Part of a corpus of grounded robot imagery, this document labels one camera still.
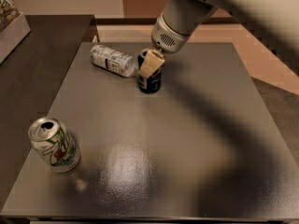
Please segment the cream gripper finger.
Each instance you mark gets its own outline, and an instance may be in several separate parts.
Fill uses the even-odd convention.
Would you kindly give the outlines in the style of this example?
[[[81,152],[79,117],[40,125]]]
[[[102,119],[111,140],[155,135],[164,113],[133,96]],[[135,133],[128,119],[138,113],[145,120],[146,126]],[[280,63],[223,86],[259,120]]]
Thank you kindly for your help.
[[[142,77],[152,76],[165,62],[164,55],[157,49],[150,49],[141,64],[138,74]]]

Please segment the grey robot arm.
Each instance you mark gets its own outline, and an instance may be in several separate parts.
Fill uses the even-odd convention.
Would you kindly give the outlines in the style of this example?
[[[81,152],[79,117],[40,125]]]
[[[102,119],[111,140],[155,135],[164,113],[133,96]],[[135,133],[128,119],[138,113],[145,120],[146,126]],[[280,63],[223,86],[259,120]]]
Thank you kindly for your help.
[[[218,8],[299,72],[299,0],[169,0],[152,29],[151,43],[165,53],[178,52]]]

